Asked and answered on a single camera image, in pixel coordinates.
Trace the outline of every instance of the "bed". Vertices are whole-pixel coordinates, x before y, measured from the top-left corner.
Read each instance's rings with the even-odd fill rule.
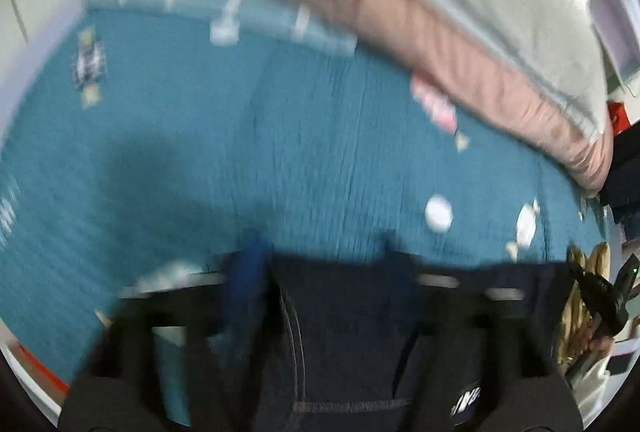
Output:
[[[462,268],[607,239],[554,160],[459,106],[456,145],[385,53],[300,5],[229,1],[74,0],[1,89],[0,315],[63,382],[124,286],[178,259],[213,268],[248,231],[348,262],[391,232]],[[106,57],[89,108],[72,71],[85,30]]]

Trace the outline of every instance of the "teal bedspread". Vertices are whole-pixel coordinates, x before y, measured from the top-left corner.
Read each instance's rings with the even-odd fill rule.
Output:
[[[104,44],[102,102],[82,109],[75,32],[21,106],[0,161],[0,315],[69,381],[95,311],[168,261],[207,264],[249,229],[281,250],[374,260],[380,235],[430,263],[510,261],[526,203],[540,213],[519,261],[562,261],[604,240],[602,210],[578,217],[579,192],[539,152],[458,110],[468,149],[433,125],[409,73],[245,33],[209,42],[209,23],[89,13]],[[450,229],[425,221],[452,207]]]

